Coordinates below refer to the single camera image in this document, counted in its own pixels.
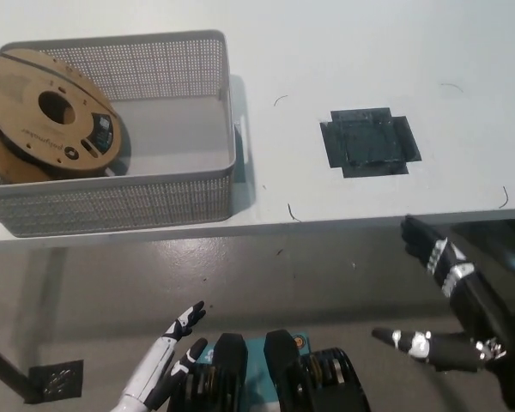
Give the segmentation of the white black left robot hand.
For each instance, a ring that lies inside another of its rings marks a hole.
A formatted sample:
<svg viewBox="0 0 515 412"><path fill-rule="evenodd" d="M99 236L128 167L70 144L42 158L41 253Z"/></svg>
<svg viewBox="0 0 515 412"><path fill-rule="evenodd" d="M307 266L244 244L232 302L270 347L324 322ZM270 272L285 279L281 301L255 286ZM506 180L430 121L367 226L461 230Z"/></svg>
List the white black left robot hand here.
<svg viewBox="0 0 515 412"><path fill-rule="evenodd" d="M208 345L200 338L178 360L176 345L206 315L198 301L180 314L148 349L123 389L114 411L157 411L180 387Z"/></svg>

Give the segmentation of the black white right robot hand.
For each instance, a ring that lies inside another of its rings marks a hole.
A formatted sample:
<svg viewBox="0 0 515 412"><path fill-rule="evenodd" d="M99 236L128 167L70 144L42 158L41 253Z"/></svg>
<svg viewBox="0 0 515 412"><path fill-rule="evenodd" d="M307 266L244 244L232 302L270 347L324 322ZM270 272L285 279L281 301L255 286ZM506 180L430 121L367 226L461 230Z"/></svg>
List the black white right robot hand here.
<svg viewBox="0 0 515 412"><path fill-rule="evenodd" d="M464 286L465 281L480 274L477 265L448 237L413 216L403 219L401 229L406 252L440 288L463 330L437 333L377 327L372 336L438 372L477 372L494 358L490 345L494 331L488 323L488 311Z"/></svg>

